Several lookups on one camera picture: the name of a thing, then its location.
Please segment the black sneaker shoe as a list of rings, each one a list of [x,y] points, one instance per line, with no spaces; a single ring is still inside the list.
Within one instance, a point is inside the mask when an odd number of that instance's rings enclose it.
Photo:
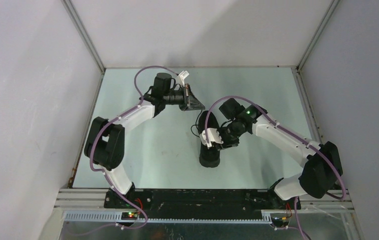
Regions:
[[[208,111],[201,113],[197,122],[197,132],[201,134],[205,130],[205,122]],[[208,128],[218,129],[220,127],[215,115],[211,113],[207,121]],[[199,162],[205,168],[215,168],[220,164],[220,151],[214,147],[207,148],[206,145],[200,144]]]

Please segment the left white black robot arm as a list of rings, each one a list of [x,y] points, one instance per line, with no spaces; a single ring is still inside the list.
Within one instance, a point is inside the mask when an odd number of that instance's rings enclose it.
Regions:
[[[204,110],[205,106],[185,82],[188,76],[186,70],[175,76],[157,73],[153,85],[140,95],[135,106],[112,120],[96,117],[91,123],[84,155],[90,160],[90,168],[102,172],[110,187],[118,192],[116,202],[123,208],[132,207],[136,201],[136,195],[130,191],[133,182],[122,166],[126,134],[159,115],[168,105],[176,105],[183,112]]]

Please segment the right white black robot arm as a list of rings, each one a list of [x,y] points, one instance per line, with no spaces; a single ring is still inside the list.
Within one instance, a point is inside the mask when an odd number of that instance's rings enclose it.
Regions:
[[[341,179],[343,168],[334,143],[321,144],[303,137],[282,126],[264,108],[254,104],[244,107],[232,97],[219,110],[230,123],[208,130],[208,146],[219,150],[236,147],[240,136],[249,133],[275,145],[302,168],[301,173],[277,180],[270,187],[268,202],[274,209],[302,195],[320,199]]]

